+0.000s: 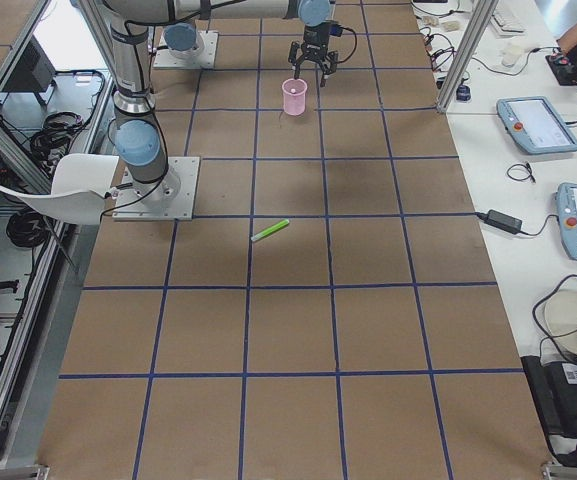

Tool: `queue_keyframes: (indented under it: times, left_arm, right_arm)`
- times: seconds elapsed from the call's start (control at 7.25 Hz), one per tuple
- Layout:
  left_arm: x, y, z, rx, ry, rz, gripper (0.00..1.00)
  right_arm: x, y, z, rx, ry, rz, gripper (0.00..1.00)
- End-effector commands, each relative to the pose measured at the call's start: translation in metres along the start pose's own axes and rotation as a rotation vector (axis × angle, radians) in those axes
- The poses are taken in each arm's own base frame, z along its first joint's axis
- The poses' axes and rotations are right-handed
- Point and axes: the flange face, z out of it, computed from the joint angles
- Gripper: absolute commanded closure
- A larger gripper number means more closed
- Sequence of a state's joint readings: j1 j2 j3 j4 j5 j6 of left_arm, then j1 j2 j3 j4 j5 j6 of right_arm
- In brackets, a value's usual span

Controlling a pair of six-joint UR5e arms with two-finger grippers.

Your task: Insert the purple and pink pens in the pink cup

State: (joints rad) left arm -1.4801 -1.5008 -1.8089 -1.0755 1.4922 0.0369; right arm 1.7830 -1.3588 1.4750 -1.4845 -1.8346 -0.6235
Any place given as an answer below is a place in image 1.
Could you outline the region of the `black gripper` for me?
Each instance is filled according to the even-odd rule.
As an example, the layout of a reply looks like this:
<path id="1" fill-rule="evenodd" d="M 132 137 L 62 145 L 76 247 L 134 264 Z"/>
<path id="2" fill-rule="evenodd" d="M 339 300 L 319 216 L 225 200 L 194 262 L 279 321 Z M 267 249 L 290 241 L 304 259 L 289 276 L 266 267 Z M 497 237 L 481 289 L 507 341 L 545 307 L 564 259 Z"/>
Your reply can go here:
<path id="1" fill-rule="evenodd" d="M 301 42 L 292 42 L 288 62 L 293 69 L 293 78 L 301 76 L 302 64 L 306 61 L 317 63 L 322 72 L 319 86 L 324 88 L 328 78 L 337 71 L 339 54 L 330 51 L 330 37 L 335 29 L 335 22 L 322 22 L 316 26 L 305 26 Z"/>

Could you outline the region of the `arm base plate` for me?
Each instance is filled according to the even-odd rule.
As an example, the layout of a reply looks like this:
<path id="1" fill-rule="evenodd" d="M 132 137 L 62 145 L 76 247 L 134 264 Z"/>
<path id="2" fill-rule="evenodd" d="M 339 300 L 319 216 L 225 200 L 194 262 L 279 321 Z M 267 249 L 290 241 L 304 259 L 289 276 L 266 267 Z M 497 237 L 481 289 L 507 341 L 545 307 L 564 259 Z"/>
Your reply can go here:
<path id="1" fill-rule="evenodd" d="M 200 170 L 199 157 L 169 157 L 168 172 L 157 189 L 142 199 L 151 189 L 135 182 L 127 167 L 123 183 L 132 186 L 122 189 L 111 214 L 116 221 L 189 221 L 193 217 L 197 182 Z"/>
<path id="2" fill-rule="evenodd" d="M 157 47 L 155 69 L 213 69 L 216 59 L 218 32 L 168 27 Z"/>

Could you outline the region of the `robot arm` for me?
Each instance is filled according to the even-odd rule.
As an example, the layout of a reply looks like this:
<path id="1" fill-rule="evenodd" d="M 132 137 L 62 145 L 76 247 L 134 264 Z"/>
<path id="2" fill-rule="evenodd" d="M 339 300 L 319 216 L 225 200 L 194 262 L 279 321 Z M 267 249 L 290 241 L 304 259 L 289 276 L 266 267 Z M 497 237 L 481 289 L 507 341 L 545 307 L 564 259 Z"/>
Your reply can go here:
<path id="1" fill-rule="evenodd" d="M 341 26 L 332 18 L 329 1 L 175 1 L 175 13 L 162 22 L 157 47 L 187 62 L 204 50 L 204 35 L 197 31 L 198 21 L 211 19 L 299 20 L 304 25 L 301 41 L 294 41 L 288 62 L 298 79 L 302 64 L 311 62 L 322 72 L 320 85 L 337 71 L 339 54 L 330 48 L 330 38 L 341 34 Z"/>
<path id="2" fill-rule="evenodd" d="M 186 26 L 197 1 L 106 1 L 112 42 L 116 116 L 115 149 L 124 161 L 135 198 L 121 213 L 151 218 L 176 217 L 182 180 L 170 164 L 155 113 L 148 39 L 154 27 Z"/>

